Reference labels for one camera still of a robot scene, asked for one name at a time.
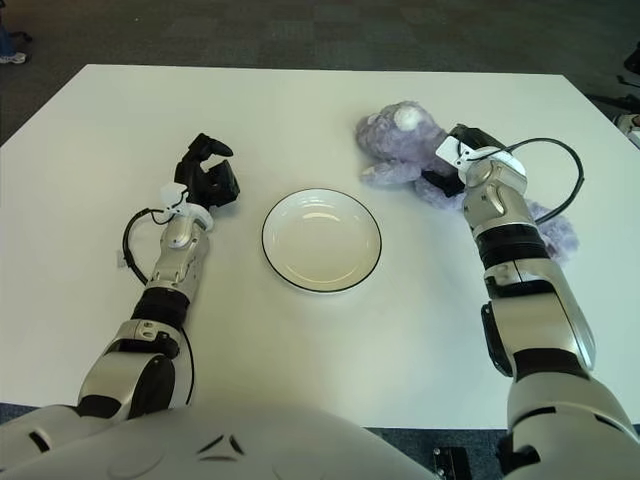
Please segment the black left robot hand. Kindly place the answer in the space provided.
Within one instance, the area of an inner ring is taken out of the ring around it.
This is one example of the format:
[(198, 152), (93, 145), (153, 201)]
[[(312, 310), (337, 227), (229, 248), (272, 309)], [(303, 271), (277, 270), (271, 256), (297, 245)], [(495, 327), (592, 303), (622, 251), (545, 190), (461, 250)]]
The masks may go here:
[[(224, 157), (220, 163), (204, 169), (202, 163), (212, 155)], [(234, 155), (223, 142), (200, 133), (189, 145), (186, 154), (176, 165), (174, 181), (187, 189), (188, 203), (206, 210), (234, 202), (240, 187), (228, 158)]]

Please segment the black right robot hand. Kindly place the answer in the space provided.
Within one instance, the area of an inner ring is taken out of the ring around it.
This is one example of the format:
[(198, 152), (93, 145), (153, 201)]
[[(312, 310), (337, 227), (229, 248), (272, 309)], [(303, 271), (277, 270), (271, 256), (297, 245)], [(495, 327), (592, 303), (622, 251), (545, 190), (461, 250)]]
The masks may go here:
[(483, 130), (457, 124), (435, 149), (439, 164), (424, 169), (421, 177), (446, 197), (453, 197), (464, 191), (466, 172), (472, 162), (504, 148), (504, 144)]

